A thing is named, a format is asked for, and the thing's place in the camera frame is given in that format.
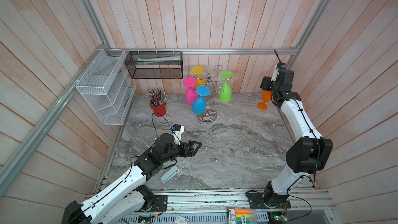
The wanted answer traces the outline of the orange wine glass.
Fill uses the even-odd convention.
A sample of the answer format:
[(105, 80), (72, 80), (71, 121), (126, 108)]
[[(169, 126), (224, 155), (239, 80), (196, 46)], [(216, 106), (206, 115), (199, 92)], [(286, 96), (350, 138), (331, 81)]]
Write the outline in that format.
[(270, 102), (272, 99), (272, 93), (270, 91), (263, 91), (262, 92), (262, 102), (257, 104), (257, 107), (260, 110), (267, 110), (268, 105), (267, 102)]

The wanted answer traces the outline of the blue wine glass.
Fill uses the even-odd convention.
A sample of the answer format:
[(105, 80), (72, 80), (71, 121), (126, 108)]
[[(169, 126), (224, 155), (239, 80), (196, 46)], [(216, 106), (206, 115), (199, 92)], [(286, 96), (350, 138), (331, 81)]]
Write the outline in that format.
[(209, 96), (210, 94), (210, 89), (207, 86), (198, 86), (195, 89), (198, 97), (194, 100), (194, 103), (192, 105), (192, 112), (195, 115), (202, 115), (205, 113), (206, 109), (206, 100), (205, 97)]

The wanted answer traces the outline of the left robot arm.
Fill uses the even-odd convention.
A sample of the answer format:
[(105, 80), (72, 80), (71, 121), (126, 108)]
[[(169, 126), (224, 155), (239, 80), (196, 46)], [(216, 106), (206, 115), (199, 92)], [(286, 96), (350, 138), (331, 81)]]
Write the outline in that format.
[(201, 142), (175, 143), (175, 136), (164, 133), (153, 147), (135, 160), (131, 167), (100, 193), (81, 204), (73, 201), (64, 211), (63, 224), (115, 224), (130, 212), (151, 211), (157, 207), (153, 192), (145, 183), (162, 170), (166, 162), (193, 157)]

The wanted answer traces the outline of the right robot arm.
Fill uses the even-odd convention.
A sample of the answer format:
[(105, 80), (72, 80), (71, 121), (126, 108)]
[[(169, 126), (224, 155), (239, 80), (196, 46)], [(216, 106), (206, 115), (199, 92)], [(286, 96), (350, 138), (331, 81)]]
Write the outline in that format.
[(287, 118), (295, 143), (287, 151), (286, 166), (267, 183), (264, 192), (246, 192), (251, 209), (289, 206), (290, 191), (303, 178), (323, 170), (333, 148), (332, 141), (312, 124), (299, 94), (291, 90), (293, 78), (293, 71), (276, 68), (272, 77), (262, 79), (261, 89), (271, 93), (272, 102)]

